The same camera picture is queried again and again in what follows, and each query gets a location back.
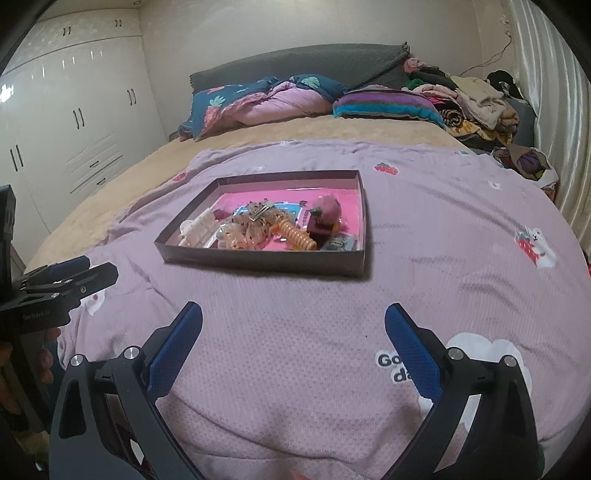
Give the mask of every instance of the metal screw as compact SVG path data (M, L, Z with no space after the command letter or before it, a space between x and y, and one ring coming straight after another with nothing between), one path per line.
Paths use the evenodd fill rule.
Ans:
M84 357L82 355L74 355L72 357L72 360L70 360L70 364L73 365L74 367L77 367L78 365L80 365L82 363L83 360L84 360Z
M462 352L459 348L453 347L447 351L449 358L452 360L461 360L464 358L464 352Z
M503 361L505 362L505 365L508 367L514 367L517 365L517 360L515 359L514 356L511 356L511 355L505 355L505 357L503 358Z
M137 348L136 346L130 346L124 353L124 356L127 360L133 360L138 355L139 348Z

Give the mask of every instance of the cable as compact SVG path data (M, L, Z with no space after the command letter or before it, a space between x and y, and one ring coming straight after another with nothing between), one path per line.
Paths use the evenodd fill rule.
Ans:
M495 53L491 58L489 58L486 62L481 63L480 65L474 65L473 67L464 70L461 74L459 74L458 76L461 77L462 75L464 75L466 72L469 72L470 70L474 70L477 69L478 67L488 67L489 65L492 65L493 63L496 63L497 61L499 61L501 58L503 58L503 54L505 53L505 50L509 48L509 45L511 45L511 43L513 43L513 37L511 37L510 34L509 35L509 43L507 45L505 45L505 48L503 48L499 53Z

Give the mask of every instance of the ceiling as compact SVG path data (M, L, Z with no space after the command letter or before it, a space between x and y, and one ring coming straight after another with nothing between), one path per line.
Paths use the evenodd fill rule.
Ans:
M39 19L59 17L60 15L73 14L86 10L100 10L103 8L139 8L148 0L141 0L141 3L134 5L137 0L57 0Z

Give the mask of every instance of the blue gripper pad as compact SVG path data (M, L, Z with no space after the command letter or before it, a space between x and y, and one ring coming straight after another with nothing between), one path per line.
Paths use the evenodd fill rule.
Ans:
M82 255L50 267L51 281L64 280L90 268L90 260Z
M197 341L203 327L201 307L193 302L187 303L170 327L168 338L147 366L147 392L152 403L168 395Z
M436 403L443 393L441 372L439 365L417 335L416 325L398 303L390 305L386 310L385 323L386 333L419 394Z

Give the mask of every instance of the pink bedsheet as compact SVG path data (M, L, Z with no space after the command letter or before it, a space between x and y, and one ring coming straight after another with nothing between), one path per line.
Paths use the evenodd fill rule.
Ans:
M360 280L247 274L164 264L153 242L215 178L359 170L368 254ZM473 358L515 356L547 448L589 405L591 278L576 237L545 194L486 155L366 142L291 141L204 151L147 194L89 252L117 284L71 312L62 364L142 345L189 300L203 331L164 419L211 479L379 479L429 402L384 329L400 302ZM469 402L445 462L470 429Z

